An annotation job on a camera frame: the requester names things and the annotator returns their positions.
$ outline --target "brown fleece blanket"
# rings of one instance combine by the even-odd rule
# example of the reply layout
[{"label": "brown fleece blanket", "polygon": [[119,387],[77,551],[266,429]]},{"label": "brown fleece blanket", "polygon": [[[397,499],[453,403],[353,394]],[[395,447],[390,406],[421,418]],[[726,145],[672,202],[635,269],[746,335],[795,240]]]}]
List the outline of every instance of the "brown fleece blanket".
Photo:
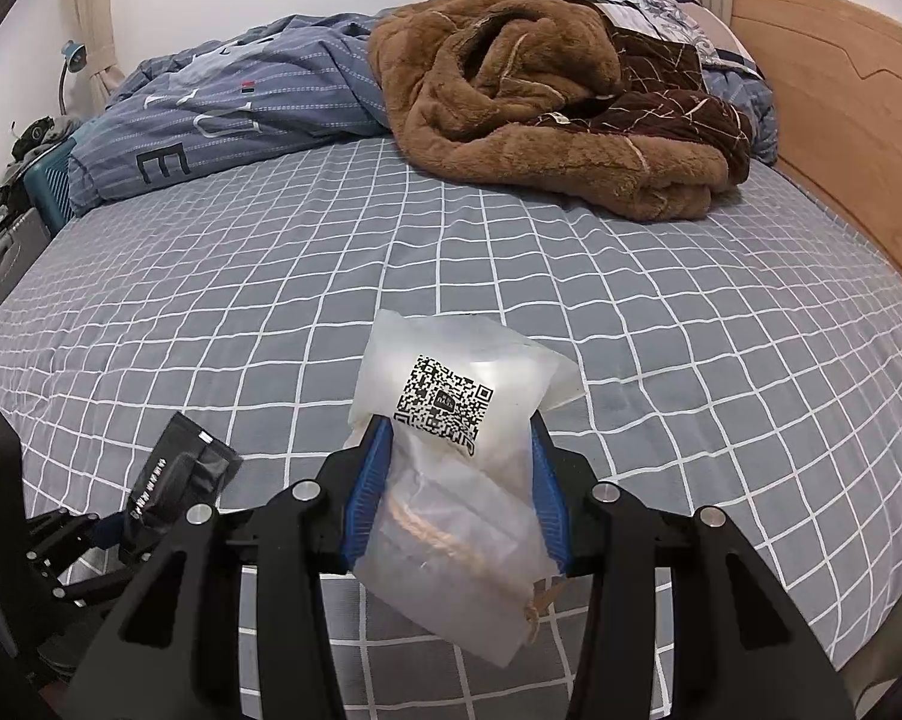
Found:
[{"label": "brown fleece blanket", "polygon": [[697,52],[568,0],[428,0],[370,38],[407,160],[454,181],[701,218],[747,178],[750,123],[703,92]]}]

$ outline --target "wooden bed frame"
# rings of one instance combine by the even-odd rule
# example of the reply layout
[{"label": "wooden bed frame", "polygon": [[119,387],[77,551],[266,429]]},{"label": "wooden bed frame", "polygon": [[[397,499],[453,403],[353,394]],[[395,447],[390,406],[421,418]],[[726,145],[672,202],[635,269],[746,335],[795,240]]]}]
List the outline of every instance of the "wooden bed frame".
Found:
[{"label": "wooden bed frame", "polygon": [[902,274],[902,25],[846,0],[734,0],[774,89],[780,167]]}]

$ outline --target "metal bolt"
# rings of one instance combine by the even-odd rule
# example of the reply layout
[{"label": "metal bolt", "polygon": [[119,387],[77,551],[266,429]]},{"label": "metal bolt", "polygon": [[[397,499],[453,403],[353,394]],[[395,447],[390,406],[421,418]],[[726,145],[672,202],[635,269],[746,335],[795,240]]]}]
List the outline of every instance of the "metal bolt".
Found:
[{"label": "metal bolt", "polygon": [[305,479],[294,485],[294,489],[290,492],[299,501],[313,501],[321,494],[321,485],[313,479]]},{"label": "metal bolt", "polygon": [[209,507],[206,503],[199,503],[188,509],[188,522],[190,522],[191,525],[203,525],[211,519],[213,514],[214,509]]},{"label": "metal bolt", "polygon": [[591,488],[591,496],[598,503],[614,503],[621,497],[621,489],[610,482],[598,482]]},{"label": "metal bolt", "polygon": [[700,521],[709,528],[720,528],[727,522],[727,514],[716,506],[707,506],[700,510]]}]

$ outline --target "translucent plastic bag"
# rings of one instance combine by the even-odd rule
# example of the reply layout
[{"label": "translucent plastic bag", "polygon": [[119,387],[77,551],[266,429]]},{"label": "translucent plastic bag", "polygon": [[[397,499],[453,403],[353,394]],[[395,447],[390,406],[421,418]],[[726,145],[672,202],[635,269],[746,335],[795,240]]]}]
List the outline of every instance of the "translucent plastic bag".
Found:
[{"label": "translucent plastic bag", "polygon": [[483,317],[382,311],[351,424],[394,427],[390,471],[355,575],[377,597],[500,666],[532,630],[534,583],[558,573],[531,503],[531,426],[582,394],[567,358]]}]

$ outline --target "gray checkered bedsheet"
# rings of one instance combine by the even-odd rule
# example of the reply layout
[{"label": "gray checkered bedsheet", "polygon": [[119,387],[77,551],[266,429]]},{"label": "gray checkered bedsheet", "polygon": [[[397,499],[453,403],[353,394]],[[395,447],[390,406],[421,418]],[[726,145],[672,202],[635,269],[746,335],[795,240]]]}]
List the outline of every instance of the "gray checkered bedsheet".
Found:
[{"label": "gray checkered bedsheet", "polygon": [[[377,309],[486,313],[582,366],[587,396],[547,416],[560,445],[651,506],[726,507],[840,665],[902,591],[902,281],[783,177],[751,170],[708,220],[644,226],[438,181],[376,139],[100,208],[0,310],[0,406],[25,445],[28,512],[121,507],[177,409],[246,456],[221,507],[265,503],[346,439]],[[353,579],[324,591],[353,720],[563,716],[583,581],[504,670]]]}]

